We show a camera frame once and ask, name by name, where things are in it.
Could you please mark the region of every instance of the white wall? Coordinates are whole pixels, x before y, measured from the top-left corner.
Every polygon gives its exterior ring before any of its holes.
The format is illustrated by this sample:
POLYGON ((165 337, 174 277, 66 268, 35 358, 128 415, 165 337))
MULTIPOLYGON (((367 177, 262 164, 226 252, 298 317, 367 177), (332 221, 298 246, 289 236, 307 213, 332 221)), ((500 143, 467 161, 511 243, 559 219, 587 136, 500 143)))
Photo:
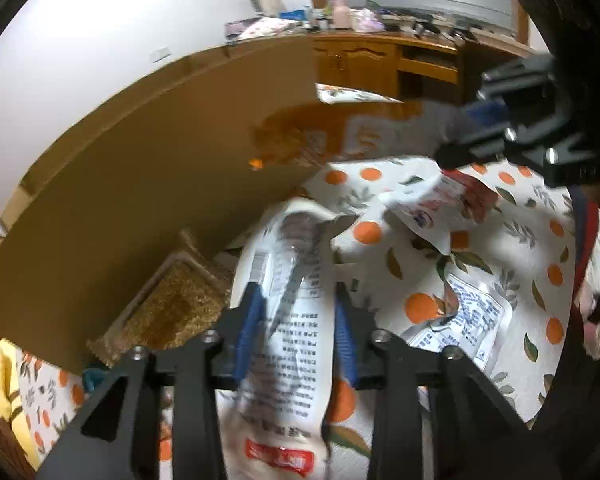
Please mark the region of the white wall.
POLYGON ((538 52, 549 52, 536 24, 529 18, 529 46, 538 52))
POLYGON ((0 213, 72 124, 165 63, 224 43, 223 24, 253 14, 250 0, 29 0, 0 37, 0 213), (172 56, 151 63, 165 46, 172 56))

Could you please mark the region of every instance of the red label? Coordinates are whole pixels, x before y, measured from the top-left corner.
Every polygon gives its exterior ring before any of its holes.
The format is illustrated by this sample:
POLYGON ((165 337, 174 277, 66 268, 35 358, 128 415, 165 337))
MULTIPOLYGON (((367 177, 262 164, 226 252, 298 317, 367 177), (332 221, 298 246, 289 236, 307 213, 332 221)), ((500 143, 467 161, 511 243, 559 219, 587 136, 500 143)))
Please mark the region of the red label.
POLYGON ((314 469, 314 454, 311 451, 265 446, 247 439, 244 441, 244 453, 247 458, 261 460, 271 467, 295 471, 302 478, 314 469))

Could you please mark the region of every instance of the bottle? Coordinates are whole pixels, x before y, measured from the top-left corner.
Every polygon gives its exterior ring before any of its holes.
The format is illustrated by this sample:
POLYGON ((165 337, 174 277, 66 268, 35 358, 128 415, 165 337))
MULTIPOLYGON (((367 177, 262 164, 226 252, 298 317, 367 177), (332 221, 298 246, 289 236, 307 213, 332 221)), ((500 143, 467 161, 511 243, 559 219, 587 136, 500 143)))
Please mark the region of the bottle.
POLYGON ((335 28, 351 28, 351 16, 345 0, 333 0, 332 19, 335 28))

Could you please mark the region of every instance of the barcode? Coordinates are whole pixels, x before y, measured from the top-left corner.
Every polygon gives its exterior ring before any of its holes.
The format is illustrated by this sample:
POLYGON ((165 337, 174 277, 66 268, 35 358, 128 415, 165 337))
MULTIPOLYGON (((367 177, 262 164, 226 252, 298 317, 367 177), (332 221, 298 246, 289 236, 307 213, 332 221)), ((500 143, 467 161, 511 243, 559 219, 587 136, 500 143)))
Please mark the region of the barcode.
POLYGON ((269 255, 267 253, 256 251, 253 256, 253 263, 251 264, 251 274, 249 275, 250 282, 257 282, 262 285, 264 281, 264 271, 267 268, 267 259, 269 255))

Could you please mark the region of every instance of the wall outlet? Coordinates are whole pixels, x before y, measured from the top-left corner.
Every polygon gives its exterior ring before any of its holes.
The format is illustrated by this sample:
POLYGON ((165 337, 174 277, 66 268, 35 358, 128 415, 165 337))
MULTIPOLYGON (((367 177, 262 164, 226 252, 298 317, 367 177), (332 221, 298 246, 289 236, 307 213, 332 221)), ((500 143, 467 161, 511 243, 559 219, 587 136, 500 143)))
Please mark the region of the wall outlet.
POLYGON ((157 63, 161 59, 164 59, 165 57, 169 57, 170 55, 171 55, 171 50, 169 50, 168 46, 164 46, 162 48, 159 48, 155 52, 151 53, 151 62, 157 63))

